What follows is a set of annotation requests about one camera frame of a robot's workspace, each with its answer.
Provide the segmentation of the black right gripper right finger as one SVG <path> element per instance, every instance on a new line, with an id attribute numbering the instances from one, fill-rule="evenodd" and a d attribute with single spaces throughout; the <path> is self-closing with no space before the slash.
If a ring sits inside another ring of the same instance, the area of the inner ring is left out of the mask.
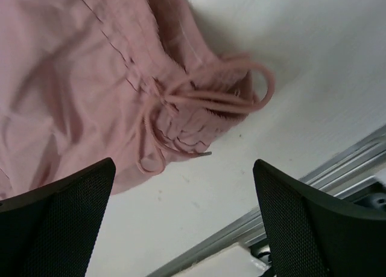
<path id="1" fill-rule="evenodd" d="M 253 177 L 276 276 L 385 276 L 385 199 L 338 199 L 258 159 Z"/>

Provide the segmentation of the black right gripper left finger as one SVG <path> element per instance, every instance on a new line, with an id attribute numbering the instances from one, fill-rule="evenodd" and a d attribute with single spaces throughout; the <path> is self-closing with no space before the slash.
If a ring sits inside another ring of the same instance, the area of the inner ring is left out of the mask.
<path id="1" fill-rule="evenodd" d="M 1 276 L 84 276 L 115 172 L 105 158 L 1 201 Z"/>

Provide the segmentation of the pink trousers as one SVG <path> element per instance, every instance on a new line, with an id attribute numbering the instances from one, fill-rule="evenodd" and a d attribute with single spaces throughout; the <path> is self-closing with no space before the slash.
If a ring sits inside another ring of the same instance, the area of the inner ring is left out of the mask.
<path id="1" fill-rule="evenodd" d="M 213 53 L 187 0 L 1 0 L 1 198 L 104 158 L 126 191 L 208 155 L 274 85 Z"/>

